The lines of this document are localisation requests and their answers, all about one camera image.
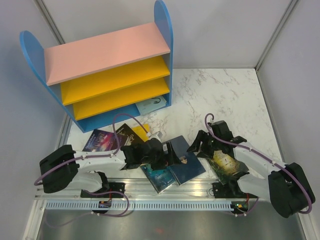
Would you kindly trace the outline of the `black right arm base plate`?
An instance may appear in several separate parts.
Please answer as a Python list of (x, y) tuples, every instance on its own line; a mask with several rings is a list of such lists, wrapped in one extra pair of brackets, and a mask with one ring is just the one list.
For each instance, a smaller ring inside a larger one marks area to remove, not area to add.
[(257, 197), (250, 193), (245, 193), (240, 190), (238, 183), (235, 180), (231, 180), (226, 184), (221, 182), (213, 182), (213, 196), (218, 199), (256, 199)]

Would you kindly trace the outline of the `light blue cat book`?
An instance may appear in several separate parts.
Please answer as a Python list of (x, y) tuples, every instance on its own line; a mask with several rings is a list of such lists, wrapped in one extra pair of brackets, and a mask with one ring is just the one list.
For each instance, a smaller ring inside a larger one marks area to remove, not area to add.
[(162, 95), (160, 95), (137, 102), (135, 105), (140, 115), (147, 115), (153, 111), (161, 109), (166, 105), (166, 103), (166, 99)]

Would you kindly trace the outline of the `black moon cover book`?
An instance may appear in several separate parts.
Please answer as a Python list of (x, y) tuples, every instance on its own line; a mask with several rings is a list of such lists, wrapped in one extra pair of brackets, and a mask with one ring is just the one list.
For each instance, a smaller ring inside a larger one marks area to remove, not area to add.
[(126, 123), (120, 126), (115, 132), (118, 137), (120, 147), (144, 143), (138, 134), (135, 133)]

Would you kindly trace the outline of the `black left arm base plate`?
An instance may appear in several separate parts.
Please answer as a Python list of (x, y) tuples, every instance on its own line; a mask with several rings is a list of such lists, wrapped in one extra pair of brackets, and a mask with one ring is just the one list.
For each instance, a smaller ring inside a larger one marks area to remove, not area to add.
[(112, 199), (119, 199), (123, 198), (123, 195), (125, 193), (125, 186), (126, 184), (124, 182), (110, 182), (109, 183), (109, 189), (106, 187), (102, 187), (101, 189), (94, 192), (94, 194), (89, 194), (87, 191), (82, 190), (80, 193), (81, 198), (105, 198), (108, 200)]

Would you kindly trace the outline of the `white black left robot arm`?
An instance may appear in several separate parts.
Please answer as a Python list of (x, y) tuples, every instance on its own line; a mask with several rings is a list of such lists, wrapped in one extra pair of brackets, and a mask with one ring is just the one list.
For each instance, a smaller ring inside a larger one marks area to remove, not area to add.
[(70, 188), (103, 198), (110, 190), (107, 171), (132, 170), (144, 165), (157, 171), (179, 164), (172, 143), (163, 144), (157, 138), (107, 152), (75, 151), (66, 144), (40, 161), (41, 176), (34, 184), (41, 185), (46, 194)]

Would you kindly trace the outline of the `dark navy blue book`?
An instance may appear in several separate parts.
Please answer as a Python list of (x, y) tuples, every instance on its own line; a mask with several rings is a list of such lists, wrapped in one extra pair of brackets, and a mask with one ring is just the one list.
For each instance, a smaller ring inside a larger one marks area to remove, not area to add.
[(206, 172), (195, 153), (187, 152), (190, 146), (182, 135), (162, 143), (165, 153), (168, 152), (167, 142), (171, 143), (174, 152), (181, 162), (181, 164), (167, 167), (179, 186)]

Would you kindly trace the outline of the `purple galaxy cover book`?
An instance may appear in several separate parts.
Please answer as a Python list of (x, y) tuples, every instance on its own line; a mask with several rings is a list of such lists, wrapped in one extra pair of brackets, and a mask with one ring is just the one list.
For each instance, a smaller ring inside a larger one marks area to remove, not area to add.
[(113, 132), (95, 129), (85, 144), (84, 152), (108, 152), (116, 150), (117, 140)]

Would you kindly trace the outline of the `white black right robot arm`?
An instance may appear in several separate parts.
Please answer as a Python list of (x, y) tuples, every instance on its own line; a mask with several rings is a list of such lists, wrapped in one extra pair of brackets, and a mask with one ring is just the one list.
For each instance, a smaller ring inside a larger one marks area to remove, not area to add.
[(233, 136), (223, 120), (208, 122), (206, 127), (207, 132), (198, 131), (188, 152), (196, 152), (198, 157), (207, 160), (222, 154), (260, 174), (256, 177), (244, 169), (227, 177), (221, 185), (232, 196), (239, 198), (250, 194), (264, 199), (284, 218), (296, 213), (308, 214), (312, 210), (316, 197), (299, 164), (271, 160), (242, 136)]

